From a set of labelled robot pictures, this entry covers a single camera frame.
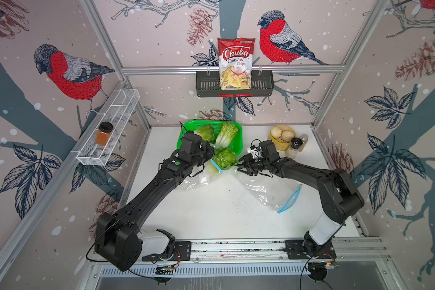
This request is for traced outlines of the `chinese cabbage front dark leaves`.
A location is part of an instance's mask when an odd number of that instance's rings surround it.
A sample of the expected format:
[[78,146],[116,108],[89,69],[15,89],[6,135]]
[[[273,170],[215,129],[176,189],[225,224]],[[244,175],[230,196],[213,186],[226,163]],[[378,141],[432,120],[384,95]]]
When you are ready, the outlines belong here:
[[221,170],[228,170],[238,164],[236,153],[228,147],[218,148],[212,160]]

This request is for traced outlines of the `chinese cabbage light green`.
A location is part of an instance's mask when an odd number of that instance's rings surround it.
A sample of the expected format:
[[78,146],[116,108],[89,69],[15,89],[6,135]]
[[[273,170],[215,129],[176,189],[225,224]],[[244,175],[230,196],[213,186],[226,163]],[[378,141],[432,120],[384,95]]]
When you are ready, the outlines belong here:
[[228,147],[238,133],[239,128],[234,123],[223,122],[215,141],[216,147]]

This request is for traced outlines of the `clear zipper bag blue zip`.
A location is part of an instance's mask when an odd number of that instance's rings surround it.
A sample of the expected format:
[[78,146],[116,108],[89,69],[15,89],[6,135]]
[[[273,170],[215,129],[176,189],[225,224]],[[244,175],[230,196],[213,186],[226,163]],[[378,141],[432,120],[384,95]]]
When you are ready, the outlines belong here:
[[213,160],[210,160],[204,164],[204,170],[195,175],[196,171],[193,171],[193,177],[187,177],[178,187],[178,190],[190,191],[198,188],[206,187],[217,181],[222,175],[222,170],[218,169]]

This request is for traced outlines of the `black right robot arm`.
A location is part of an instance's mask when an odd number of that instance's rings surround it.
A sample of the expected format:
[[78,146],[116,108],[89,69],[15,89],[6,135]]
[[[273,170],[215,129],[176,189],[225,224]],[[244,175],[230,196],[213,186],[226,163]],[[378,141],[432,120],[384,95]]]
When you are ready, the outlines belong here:
[[343,169],[319,169],[293,159],[273,157],[254,159],[247,154],[239,160],[238,171],[249,176],[263,174],[301,182],[319,193],[322,214],[304,235],[304,252],[317,257],[344,226],[345,221],[364,207],[364,199],[349,174]]

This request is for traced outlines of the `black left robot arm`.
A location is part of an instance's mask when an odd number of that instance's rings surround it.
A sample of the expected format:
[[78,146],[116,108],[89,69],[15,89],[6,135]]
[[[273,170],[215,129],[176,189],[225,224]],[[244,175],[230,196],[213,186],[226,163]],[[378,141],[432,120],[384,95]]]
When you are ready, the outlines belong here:
[[94,249],[121,271],[140,258],[174,252],[175,237],[165,230],[145,232],[142,226],[159,203],[188,176],[194,167],[204,166],[214,149],[200,136],[188,132],[182,145],[163,161],[153,180],[129,203],[113,215],[105,213],[97,221]]

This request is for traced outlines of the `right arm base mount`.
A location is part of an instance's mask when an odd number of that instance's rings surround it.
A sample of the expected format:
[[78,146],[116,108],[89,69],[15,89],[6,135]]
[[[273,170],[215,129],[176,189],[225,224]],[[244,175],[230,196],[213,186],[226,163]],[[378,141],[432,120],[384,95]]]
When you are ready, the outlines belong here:
[[287,253],[289,260],[302,260],[309,258],[335,260],[337,258],[331,240],[329,240],[325,245],[317,245],[309,239],[285,240],[284,252]]

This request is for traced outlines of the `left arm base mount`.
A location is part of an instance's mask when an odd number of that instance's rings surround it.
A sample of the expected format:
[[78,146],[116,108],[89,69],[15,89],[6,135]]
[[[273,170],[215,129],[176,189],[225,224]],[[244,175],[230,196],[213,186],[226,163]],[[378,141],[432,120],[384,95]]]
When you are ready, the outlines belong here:
[[162,229],[157,229],[154,232],[141,230],[137,237],[142,245],[140,259],[143,262],[190,260],[191,241],[176,240],[174,235]]

